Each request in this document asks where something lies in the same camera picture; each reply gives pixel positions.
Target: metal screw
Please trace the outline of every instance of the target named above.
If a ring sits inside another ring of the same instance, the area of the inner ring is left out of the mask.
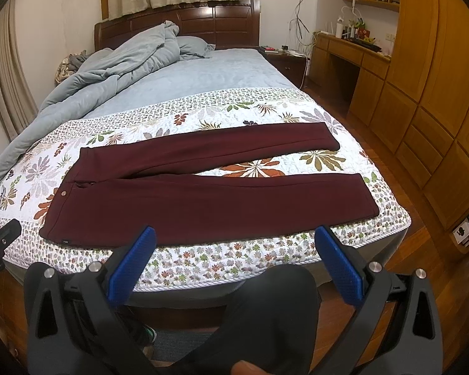
[[[47,268],[47,269],[45,270],[45,272],[43,273],[43,276],[48,279],[48,278],[53,277],[54,274],[55,274],[54,268]]]
[[[88,266],[88,270],[90,272],[99,272],[102,267],[103,267],[102,263],[100,263],[99,261],[94,261]]]
[[[422,268],[418,268],[415,270],[415,275],[417,275],[417,278],[419,279],[425,279],[427,274],[426,271],[423,270]]]
[[[375,273],[379,273],[382,270],[382,265],[378,262],[372,261],[368,264],[368,268]]]

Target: light blue pillow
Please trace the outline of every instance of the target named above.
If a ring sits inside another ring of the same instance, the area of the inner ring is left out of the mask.
[[[181,60],[209,58],[215,49],[215,45],[206,43],[197,36],[178,36],[177,43],[180,48]]]

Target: wooden desk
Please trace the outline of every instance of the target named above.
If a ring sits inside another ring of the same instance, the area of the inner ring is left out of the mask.
[[[363,46],[317,33],[309,78],[323,87],[325,94],[339,95],[350,102],[349,111],[368,125],[384,87],[390,62],[389,57]]]

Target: maroon pants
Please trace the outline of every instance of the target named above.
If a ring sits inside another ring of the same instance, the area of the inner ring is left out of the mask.
[[[184,245],[277,237],[377,216],[379,209],[359,174],[271,179],[193,175],[339,147],[324,123],[296,123],[81,148],[40,235],[79,247],[118,247],[149,225],[159,245]]]

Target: blue gripper pad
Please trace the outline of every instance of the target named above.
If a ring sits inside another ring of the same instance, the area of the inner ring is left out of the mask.
[[[355,307],[363,301],[363,279],[340,247],[335,235],[324,226],[315,231],[316,251],[345,303]]]
[[[156,234],[154,229],[146,227],[108,281],[106,296],[111,307],[121,306],[129,299],[155,248]]]

